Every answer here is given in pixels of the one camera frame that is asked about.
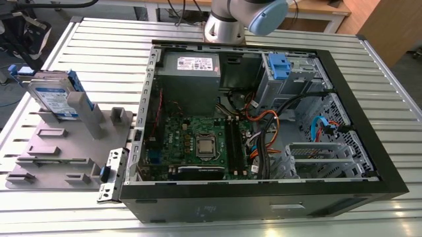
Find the cpu socket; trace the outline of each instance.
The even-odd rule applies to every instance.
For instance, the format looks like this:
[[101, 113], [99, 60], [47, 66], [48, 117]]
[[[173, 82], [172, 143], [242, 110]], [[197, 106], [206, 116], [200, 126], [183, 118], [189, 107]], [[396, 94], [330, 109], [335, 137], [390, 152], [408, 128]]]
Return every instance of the cpu socket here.
[[210, 161], [215, 158], [215, 135], [197, 134], [196, 135], [196, 157], [203, 161]]

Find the gray robot arm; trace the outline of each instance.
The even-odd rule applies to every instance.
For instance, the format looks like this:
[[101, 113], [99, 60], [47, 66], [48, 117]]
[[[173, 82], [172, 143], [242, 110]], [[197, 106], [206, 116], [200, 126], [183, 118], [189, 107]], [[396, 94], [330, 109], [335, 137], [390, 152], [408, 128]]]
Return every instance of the gray robot arm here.
[[214, 0], [206, 24], [210, 42], [242, 43], [244, 27], [258, 36], [270, 34], [287, 15], [286, 0]]

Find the ram slot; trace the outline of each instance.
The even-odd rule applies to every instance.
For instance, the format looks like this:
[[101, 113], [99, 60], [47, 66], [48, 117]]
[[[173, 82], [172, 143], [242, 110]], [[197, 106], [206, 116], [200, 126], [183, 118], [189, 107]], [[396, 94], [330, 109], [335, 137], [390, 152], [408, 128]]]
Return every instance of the ram slot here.
[[228, 171], [242, 175], [244, 170], [244, 160], [242, 152], [242, 133], [238, 121], [226, 121], [226, 147], [228, 158]]

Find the green circuit board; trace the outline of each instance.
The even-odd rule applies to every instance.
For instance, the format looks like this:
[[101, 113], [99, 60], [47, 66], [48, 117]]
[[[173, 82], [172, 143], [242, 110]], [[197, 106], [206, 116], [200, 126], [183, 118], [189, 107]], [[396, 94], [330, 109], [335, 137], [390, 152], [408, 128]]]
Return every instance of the green circuit board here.
[[[160, 154], [155, 151], [148, 152], [152, 179], [156, 181], [167, 180], [168, 167], [181, 165], [219, 166], [226, 168], [226, 180], [250, 179], [252, 174], [247, 167], [246, 150], [243, 149], [244, 172], [234, 174], [228, 172], [228, 159], [224, 134], [223, 118], [176, 118], [165, 120], [163, 149]], [[247, 133], [251, 131], [248, 121], [239, 121], [242, 140], [246, 141]], [[197, 157], [197, 140], [210, 139], [214, 141], [215, 156]]]

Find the slotted metal surface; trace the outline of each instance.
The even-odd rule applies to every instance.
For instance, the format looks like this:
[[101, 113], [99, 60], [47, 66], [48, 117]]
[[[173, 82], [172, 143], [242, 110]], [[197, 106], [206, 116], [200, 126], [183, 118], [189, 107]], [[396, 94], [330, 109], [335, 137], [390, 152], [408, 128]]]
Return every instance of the slotted metal surface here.
[[[171, 23], [85, 18], [71, 23], [44, 69], [77, 71], [91, 100], [101, 109], [136, 113], [151, 39], [201, 41], [200, 28]], [[5, 173], [15, 166], [40, 121], [29, 96], [0, 135], [0, 234], [72, 236], [421, 236], [421, 111], [382, 68], [368, 45], [354, 36], [276, 31], [247, 33], [247, 44], [330, 50], [410, 193], [367, 204], [334, 218], [143, 225], [123, 204], [97, 205], [97, 192], [7, 190]]]

